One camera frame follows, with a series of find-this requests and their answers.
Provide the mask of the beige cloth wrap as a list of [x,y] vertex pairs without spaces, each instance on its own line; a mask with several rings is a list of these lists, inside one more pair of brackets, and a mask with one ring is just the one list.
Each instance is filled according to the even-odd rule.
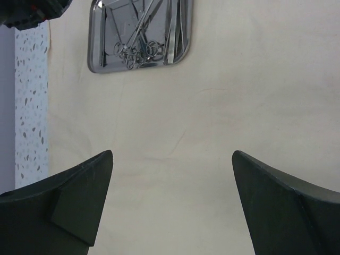
[[241,150],[339,191],[339,1],[195,1],[178,64],[94,74],[90,1],[50,21],[49,172],[110,149],[90,254],[253,254]]

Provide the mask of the steel instrument tray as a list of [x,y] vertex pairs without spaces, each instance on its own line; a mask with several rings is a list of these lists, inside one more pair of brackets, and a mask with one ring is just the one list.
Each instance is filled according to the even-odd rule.
[[193,1],[92,1],[88,68],[123,72],[179,63],[189,51]]

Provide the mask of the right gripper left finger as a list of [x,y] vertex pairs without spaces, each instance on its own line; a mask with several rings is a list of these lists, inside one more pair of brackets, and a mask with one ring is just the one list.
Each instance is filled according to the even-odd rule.
[[1,254],[88,254],[113,171],[110,150],[1,194]]

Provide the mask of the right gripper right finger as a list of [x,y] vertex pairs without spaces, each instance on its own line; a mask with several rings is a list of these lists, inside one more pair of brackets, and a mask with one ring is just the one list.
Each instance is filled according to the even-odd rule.
[[233,172],[255,254],[339,254],[339,193],[242,152]]

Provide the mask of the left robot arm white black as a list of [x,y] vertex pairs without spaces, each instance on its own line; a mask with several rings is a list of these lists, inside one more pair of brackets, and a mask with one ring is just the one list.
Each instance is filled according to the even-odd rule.
[[1,25],[20,31],[57,19],[72,0],[1,0]]

